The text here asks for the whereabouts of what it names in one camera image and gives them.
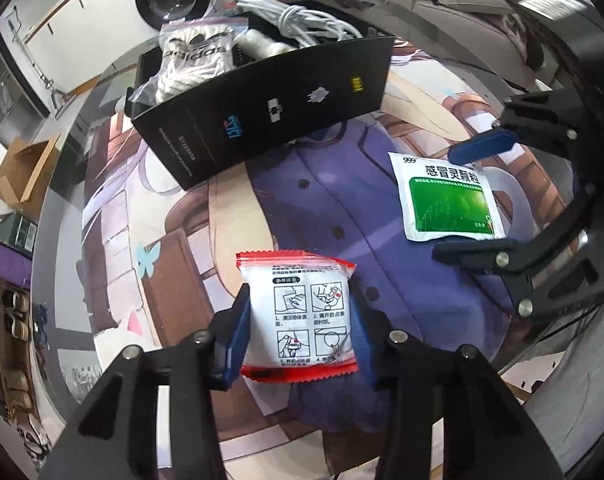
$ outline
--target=red and white packet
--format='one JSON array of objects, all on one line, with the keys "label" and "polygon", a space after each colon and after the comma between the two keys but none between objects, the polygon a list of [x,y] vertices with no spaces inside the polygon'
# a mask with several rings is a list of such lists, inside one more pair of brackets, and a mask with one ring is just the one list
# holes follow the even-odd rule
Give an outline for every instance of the red and white packet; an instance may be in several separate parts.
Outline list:
[{"label": "red and white packet", "polygon": [[358,370],[348,287],[355,264],[306,251],[253,251],[236,258],[251,288],[246,377],[297,383]]}]

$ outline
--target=white rope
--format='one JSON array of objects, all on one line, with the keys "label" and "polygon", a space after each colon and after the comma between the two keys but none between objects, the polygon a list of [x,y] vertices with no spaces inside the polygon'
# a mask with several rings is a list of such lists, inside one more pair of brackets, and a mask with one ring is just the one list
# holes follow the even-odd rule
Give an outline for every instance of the white rope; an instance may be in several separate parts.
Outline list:
[{"label": "white rope", "polygon": [[282,36],[293,38],[300,47],[317,45],[316,38],[342,41],[362,37],[351,23],[321,10],[289,6],[277,0],[237,0],[237,4],[278,27]]},{"label": "white rope", "polygon": [[[156,103],[166,101],[171,96],[178,95],[233,68],[230,50],[222,49],[222,52],[218,52],[217,49],[220,42],[224,43],[224,38],[217,43],[211,42],[210,48],[202,45],[217,34],[226,34],[224,38],[228,38],[230,46],[233,45],[234,32],[224,24],[193,25],[177,29],[167,36],[162,56],[168,59],[168,65],[157,81]],[[191,41],[198,36],[202,38],[196,45],[192,45]],[[203,54],[197,59],[184,59],[185,56],[199,49],[204,52],[213,50],[213,52],[206,56]]]}]

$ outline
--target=gold logo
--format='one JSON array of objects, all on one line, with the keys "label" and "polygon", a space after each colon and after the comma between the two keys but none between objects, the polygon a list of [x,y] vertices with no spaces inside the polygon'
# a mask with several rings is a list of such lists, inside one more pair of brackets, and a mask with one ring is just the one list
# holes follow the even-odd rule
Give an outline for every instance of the gold logo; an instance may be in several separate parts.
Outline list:
[{"label": "gold logo", "polygon": [[362,85],[362,78],[360,76],[355,76],[351,78],[351,86],[353,87],[354,92],[362,92],[364,90],[364,86]]}]

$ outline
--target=glass table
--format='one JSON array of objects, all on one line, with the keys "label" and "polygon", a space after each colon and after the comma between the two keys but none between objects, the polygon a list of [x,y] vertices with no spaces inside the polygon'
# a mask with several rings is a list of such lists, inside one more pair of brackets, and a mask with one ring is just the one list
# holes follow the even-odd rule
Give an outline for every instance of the glass table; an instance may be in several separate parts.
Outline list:
[{"label": "glass table", "polygon": [[[512,89],[402,7],[322,2],[401,38],[380,111],[272,150],[188,192],[122,113],[138,57],[154,45],[115,61],[91,90],[61,150],[34,248],[32,302],[41,313],[34,343],[62,420],[122,348],[175,344],[230,307],[242,283],[235,268],[240,250],[299,248],[352,260],[374,306],[401,305],[389,313],[394,323],[441,348],[473,343],[497,369],[544,329],[511,316],[496,278],[455,269],[438,274],[430,249],[407,242],[386,156],[445,157],[452,143],[491,127]],[[513,236],[531,238],[570,200],[554,185],[564,168],[550,163],[551,179],[528,148],[514,146],[482,164]],[[384,418],[376,410],[386,400],[366,392],[357,374],[338,379],[316,388],[240,378],[231,392],[215,393],[229,475],[306,480],[377,456]],[[358,393],[345,396],[351,390]],[[330,402],[314,410],[313,396],[337,399],[358,412],[357,420]],[[160,467],[170,465],[166,399],[160,391]]]}]

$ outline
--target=white cabinet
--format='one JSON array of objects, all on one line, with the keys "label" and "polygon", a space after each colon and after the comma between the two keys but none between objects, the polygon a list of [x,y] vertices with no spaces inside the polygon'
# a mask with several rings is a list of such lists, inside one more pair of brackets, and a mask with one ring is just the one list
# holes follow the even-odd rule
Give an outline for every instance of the white cabinet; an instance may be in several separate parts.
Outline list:
[{"label": "white cabinet", "polygon": [[71,92],[156,36],[134,0],[69,0],[29,40],[28,49],[56,87]]}]

